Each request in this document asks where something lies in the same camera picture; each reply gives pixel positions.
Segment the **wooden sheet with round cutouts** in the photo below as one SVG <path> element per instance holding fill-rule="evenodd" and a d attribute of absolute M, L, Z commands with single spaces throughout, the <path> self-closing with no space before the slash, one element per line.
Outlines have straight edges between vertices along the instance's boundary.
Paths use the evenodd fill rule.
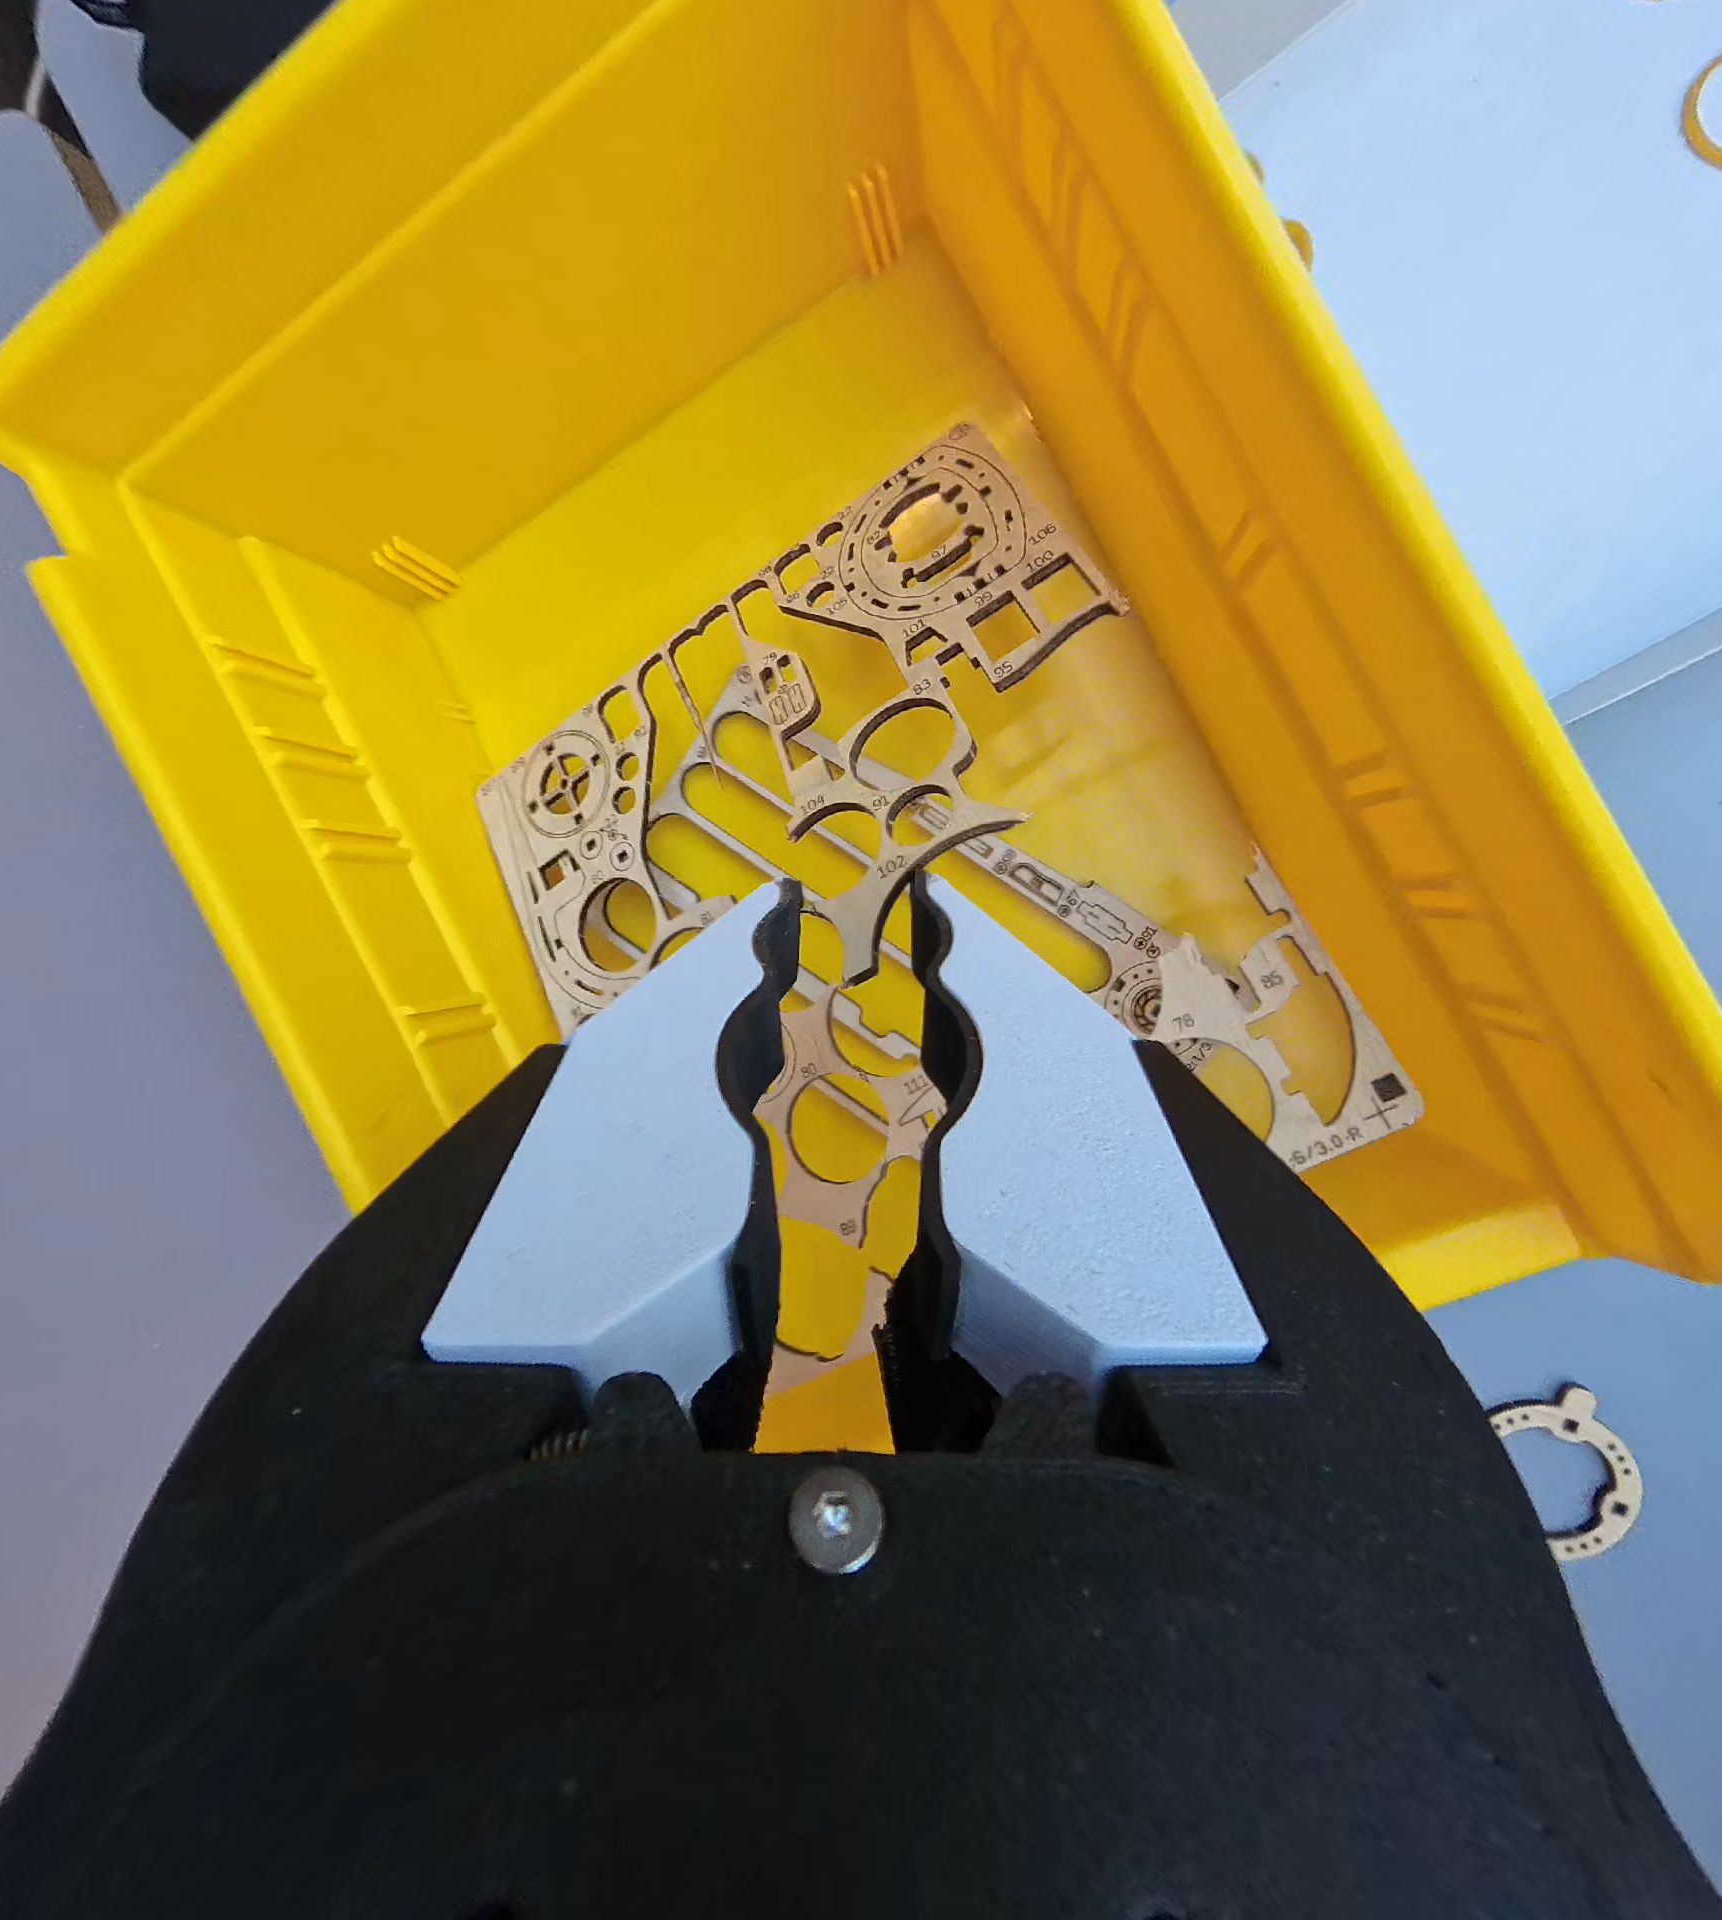
<path fill-rule="evenodd" d="M 883 941 L 914 877 L 943 853 L 1019 824 L 970 796 L 978 747 L 954 701 L 946 655 L 894 666 L 894 686 L 863 702 L 843 732 L 825 717 L 806 642 L 743 636 L 744 674 L 787 794 L 792 847 L 847 853 L 855 874 L 802 901 L 800 973 L 783 1001 L 785 1058 L 757 1116 L 776 1151 L 785 1349 L 834 1363 L 886 1286 L 870 1253 L 874 1199 L 916 1165 L 946 1099 L 884 1038 L 855 1040 L 859 993 L 880 973 Z"/>

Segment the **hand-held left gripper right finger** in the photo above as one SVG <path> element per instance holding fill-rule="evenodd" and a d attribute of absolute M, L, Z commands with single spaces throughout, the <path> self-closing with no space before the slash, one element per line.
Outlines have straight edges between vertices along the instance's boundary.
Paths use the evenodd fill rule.
<path fill-rule="evenodd" d="M 941 879 L 909 895 L 944 1116 L 877 1333 L 894 1449 L 970 1452 L 1025 1381 L 1245 1367 L 1258 1312 L 1130 1033 Z"/>

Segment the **dark object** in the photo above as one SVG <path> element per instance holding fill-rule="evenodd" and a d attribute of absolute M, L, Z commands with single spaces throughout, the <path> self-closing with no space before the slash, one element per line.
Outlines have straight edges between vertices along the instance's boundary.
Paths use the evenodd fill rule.
<path fill-rule="evenodd" d="M 137 37 L 138 88 L 197 141 L 304 37 L 333 3 L 76 3 L 102 29 Z"/>

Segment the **white cardboard tray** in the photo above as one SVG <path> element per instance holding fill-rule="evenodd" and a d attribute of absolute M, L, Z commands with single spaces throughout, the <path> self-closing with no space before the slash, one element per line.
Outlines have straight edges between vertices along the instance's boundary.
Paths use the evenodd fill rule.
<path fill-rule="evenodd" d="M 1718 52 L 1722 3 L 1344 4 L 1223 98 L 1570 715 L 1722 652 Z"/>

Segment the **yellow plastic bin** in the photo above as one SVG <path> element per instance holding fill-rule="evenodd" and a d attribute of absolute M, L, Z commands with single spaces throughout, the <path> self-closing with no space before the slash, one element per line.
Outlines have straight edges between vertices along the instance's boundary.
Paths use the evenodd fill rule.
<path fill-rule="evenodd" d="M 32 587 L 369 1205 L 557 1036 L 490 771 L 1027 411 L 1159 663 L 1023 704 L 1083 853 L 1196 729 L 1425 1112 L 1315 1187 L 1432 1308 L 1722 1285 L 1722 1010 L 1162 4 L 341 4 L 0 345 Z"/>

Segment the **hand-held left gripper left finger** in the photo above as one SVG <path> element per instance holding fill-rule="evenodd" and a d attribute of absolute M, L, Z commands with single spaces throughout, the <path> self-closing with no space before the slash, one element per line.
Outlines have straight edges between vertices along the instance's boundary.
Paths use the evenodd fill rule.
<path fill-rule="evenodd" d="M 564 1044 L 421 1345 L 434 1363 L 663 1381 L 748 1452 L 778 1334 L 780 1231 L 757 1106 L 785 1064 L 802 889 L 748 899 Z"/>

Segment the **wooden sheet with engraved parts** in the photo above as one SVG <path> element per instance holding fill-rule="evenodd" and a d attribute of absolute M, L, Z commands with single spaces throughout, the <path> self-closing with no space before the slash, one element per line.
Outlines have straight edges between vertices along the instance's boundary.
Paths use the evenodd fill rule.
<path fill-rule="evenodd" d="M 933 636 L 970 729 L 972 698 L 988 706 L 1014 692 L 1064 645 L 1128 610 L 1083 541 L 970 425 L 922 447 L 729 588 L 478 792 L 561 1036 L 757 887 L 796 879 L 806 896 L 856 874 L 847 853 L 787 836 L 785 781 L 744 674 L 744 636 L 804 640 L 834 732 L 874 692 L 893 690 L 894 666 L 914 663 Z M 1421 1122 L 1412 1075 L 1262 853 L 1242 879 L 1258 936 L 1237 959 L 1215 956 L 1098 881 L 1020 847 L 1019 804 L 983 804 L 1020 821 L 918 874 L 941 866 L 944 879 L 968 881 L 972 901 L 1072 977 L 1133 1040 L 1162 1046 L 1237 1095 L 1284 1165 L 1306 1175 Z M 889 921 L 880 973 L 856 994 L 863 1016 L 851 1036 L 884 1040 L 893 1056 L 922 1064 L 905 901 Z"/>

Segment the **wooden ring part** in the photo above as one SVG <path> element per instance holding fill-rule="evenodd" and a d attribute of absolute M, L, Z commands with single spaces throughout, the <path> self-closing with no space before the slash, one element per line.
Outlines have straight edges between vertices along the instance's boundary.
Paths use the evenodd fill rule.
<path fill-rule="evenodd" d="M 1645 1505 L 1642 1471 L 1620 1434 L 1600 1419 L 1593 1389 L 1567 1383 L 1550 1400 L 1496 1405 L 1487 1410 L 1487 1419 L 1500 1443 L 1544 1433 L 1567 1447 L 1593 1452 L 1600 1467 L 1589 1518 L 1544 1532 L 1548 1555 L 1559 1566 L 1598 1561 L 1634 1532 Z"/>

